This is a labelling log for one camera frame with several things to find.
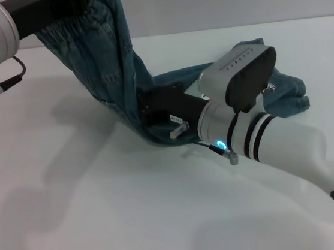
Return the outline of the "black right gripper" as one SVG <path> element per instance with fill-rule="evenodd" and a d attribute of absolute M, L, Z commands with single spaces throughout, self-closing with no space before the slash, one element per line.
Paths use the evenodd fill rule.
<path fill-rule="evenodd" d="M 186 123 L 190 131 L 195 131 L 207 103 L 207 100 L 186 94 L 179 82 L 137 93 L 137 105 L 145 128 Z"/>

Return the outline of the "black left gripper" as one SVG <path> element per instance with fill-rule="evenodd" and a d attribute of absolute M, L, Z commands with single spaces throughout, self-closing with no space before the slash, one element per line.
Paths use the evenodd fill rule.
<path fill-rule="evenodd" d="M 66 17 L 81 16 L 89 0 L 4 0 L 1 5 L 16 24 L 24 39 Z"/>

